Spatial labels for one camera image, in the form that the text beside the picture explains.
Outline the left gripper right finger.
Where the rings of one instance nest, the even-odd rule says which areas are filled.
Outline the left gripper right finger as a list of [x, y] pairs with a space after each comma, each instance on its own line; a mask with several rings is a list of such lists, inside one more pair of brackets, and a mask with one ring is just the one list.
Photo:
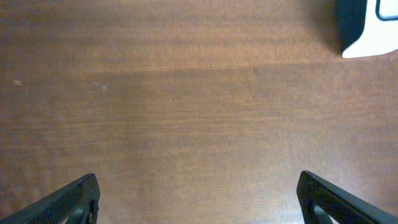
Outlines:
[[305, 224], [397, 223], [397, 217], [350, 194], [314, 173], [304, 170], [297, 184], [297, 197]]

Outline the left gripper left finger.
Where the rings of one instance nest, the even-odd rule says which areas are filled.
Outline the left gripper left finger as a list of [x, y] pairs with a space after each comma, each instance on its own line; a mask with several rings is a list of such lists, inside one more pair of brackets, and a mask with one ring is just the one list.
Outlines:
[[1, 224], [90, 223], [98, 219], [100, 188], [93, 173], [4, 218]]

